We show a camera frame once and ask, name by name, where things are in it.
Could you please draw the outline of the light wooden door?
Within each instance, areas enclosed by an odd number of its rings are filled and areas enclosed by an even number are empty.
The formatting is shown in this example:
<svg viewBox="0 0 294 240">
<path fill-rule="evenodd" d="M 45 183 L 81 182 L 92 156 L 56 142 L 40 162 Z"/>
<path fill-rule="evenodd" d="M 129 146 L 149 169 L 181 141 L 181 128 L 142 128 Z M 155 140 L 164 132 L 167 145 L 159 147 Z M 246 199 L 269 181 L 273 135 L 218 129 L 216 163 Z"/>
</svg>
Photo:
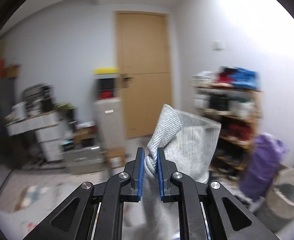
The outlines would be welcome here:
<svg viewBox="0 0 294 240">
<path fill-rule="evenodd" d="M 172 102 L 167 15 L 116 12 L 116 42 L 126 136 L 150 135 Z"/>
</svg>

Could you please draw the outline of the white drawer desk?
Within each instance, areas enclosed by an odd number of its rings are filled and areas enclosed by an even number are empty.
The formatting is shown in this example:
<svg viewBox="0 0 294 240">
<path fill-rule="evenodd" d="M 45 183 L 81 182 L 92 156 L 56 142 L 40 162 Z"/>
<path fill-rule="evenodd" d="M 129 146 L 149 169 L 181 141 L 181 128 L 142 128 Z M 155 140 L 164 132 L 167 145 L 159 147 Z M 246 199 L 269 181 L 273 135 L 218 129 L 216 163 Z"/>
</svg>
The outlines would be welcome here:
<svg viewBox="0 0 294 240">
<path fill-rule="evenodd" d="M 62 160 L 62 142 L 67 128 L 57 111 L 51 111 L 6 126 L 9 136 L 34 132 L 48 162 Z"/>
</svg>

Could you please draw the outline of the cardboard box on floor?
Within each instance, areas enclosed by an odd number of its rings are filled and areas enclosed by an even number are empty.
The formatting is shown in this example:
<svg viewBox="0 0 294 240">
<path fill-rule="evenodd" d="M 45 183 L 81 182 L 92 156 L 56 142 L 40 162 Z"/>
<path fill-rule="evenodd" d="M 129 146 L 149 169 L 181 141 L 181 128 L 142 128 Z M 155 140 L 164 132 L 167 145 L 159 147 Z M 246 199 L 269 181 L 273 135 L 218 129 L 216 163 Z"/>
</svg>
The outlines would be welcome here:
<svg viewBox="0 0 294 240">
<path fill-rule="evenodd" d="M 126 164 L 126 153 L 124 147 L 107 150 L 105 153 L 106 162 L 110 169 L 121 168 Z"/>
</svg>

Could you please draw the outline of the woven laundry basket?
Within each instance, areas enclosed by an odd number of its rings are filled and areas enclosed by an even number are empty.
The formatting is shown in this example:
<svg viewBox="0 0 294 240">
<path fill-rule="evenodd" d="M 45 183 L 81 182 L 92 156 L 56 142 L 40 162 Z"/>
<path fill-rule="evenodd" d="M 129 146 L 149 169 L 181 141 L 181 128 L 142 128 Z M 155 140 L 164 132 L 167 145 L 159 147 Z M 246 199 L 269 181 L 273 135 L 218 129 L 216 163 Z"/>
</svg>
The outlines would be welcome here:
<svg viewBox="0 0 294 240">
<path fill-rule="evenodd" d="M 294 220 L 294 169 L 280 170 L 268 189 L 257 218 L 273 233 Z"/>
</svg>

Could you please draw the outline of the purple bag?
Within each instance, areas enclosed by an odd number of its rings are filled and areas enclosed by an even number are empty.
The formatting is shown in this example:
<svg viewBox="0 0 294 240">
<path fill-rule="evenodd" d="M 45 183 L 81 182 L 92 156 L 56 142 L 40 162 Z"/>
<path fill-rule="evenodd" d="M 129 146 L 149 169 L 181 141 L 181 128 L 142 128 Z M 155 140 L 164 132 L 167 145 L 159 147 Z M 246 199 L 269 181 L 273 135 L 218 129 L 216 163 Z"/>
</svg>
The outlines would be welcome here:
<svg viewBox="0 0 294 240">
<path fill-rule="evenodd" d="M 254 143 L 251 161 L 242 176 L 239 188 L 247 198 L 256 202 L 265 197 L 289 148 L 268 133 L 258 135 Z"/>
</svg>

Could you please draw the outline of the grey hoodie with red print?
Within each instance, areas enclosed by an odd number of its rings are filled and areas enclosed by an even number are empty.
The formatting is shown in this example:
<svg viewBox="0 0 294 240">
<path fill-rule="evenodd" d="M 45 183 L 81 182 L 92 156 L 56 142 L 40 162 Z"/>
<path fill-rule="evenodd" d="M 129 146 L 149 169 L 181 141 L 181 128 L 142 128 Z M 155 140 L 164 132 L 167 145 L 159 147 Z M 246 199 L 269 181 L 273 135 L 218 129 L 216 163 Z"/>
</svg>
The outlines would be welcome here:
<svg viewBox="0 0 294 240">
<path fill-rule="evenodd" d="M 142 205 L 145 222 L 123 228 L 123 239 L 174 239 L 179 230 L 177 203 L 163 203 L 159 196 L 157 150 L 178 171 L 206 183 L 221 124 L 214 120 L 164 105 L 154 134 L 148 142 Z"/>
</svg>

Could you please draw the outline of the wooden shelf rack with clothes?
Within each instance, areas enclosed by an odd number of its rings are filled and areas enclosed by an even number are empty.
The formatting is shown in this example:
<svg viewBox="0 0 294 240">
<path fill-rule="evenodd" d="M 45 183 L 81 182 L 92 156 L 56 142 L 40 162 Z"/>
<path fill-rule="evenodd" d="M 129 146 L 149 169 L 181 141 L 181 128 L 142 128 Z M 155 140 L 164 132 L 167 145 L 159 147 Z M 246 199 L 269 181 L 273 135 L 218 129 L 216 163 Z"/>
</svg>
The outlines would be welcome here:
<svg viewBox="0 0 294 240">
<path fill-rule="evenodd" d="M 229 180 L 238 180 L 251 159 L 262 118 L 258 82 L 257 72 L 239 67 L 191 76 L 193 106 L 201 116 L 221 124 L 211 165 Z"/>
</svg>

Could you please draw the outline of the grey cabinet with yellow top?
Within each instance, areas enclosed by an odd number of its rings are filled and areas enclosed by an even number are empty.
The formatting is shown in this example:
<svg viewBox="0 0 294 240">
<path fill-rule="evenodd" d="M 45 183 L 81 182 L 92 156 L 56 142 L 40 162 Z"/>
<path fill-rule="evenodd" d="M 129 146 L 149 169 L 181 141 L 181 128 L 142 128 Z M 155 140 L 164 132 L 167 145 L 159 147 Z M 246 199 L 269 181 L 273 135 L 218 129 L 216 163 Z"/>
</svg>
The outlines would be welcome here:
<svg viewBox="0 0 294 240">
<path fill-rule="evenodd" d="M 97 98 L 94 109 L 97 116 L 98 134 L 104 149 L 119 150 L 125 147 L 125 129 L 122 101 L 117 81 L 119 69 L 105 67 L 94 70 Z"/>
</svg>

